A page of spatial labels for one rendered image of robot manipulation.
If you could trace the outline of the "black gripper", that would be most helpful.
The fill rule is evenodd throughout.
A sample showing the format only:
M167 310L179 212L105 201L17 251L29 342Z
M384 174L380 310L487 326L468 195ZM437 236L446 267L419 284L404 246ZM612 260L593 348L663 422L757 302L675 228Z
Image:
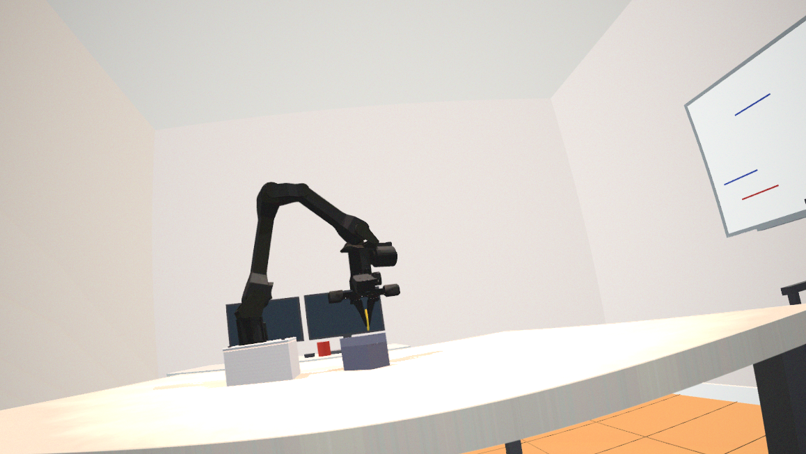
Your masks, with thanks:
M369 274L372 275L371 266L361 266L361 267L352 267L350 272L356 271L356 274L363 274L363 270L368 269ZM365 311L363 307L363 301L361 297L368 297L368 320L369 326L371 323L372 318L372 311L374 309L374 302L379 301L379 295L384 295L386 297L396 296L401 294L400 287L398 284L392 285L383 285L382 288L374 289L373 292L364 292L363 294L356 294L355 290L353 292L344 292L342 290L330 291L328 293L329 303L338 303L341 302L343 299L350 299L350 304L355 304L356 309L361 315L365 326L367 327L367 318L365 316Z

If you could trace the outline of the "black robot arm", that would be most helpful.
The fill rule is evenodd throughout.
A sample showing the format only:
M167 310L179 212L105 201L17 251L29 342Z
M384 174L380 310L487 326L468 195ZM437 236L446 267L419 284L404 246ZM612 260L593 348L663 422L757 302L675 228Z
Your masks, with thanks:
M397 252L392 242L379 243L366 221L350 214L345 214L336 206L327 202L319 194L311 190L305 183L268 182L263 185L257 197L258 224L252 265L248 282L243 291L239 308L234 312L237 323L239 346L264 343L267 337L267 326L263 322L264 307L272 298L274 282L267 282L267 261L271 248L271 235L274 229L274 218L282 205L300 203L318 217L327 221L346 244L340 252L347 252L352 267L373 266L393 267L397 263ZM367 240L367 242L364 242ZM363 270L363 274L351 272L350 290L357 294L373 292L375 285L381 285L381 272ZM260 317L259 317L260 316Z

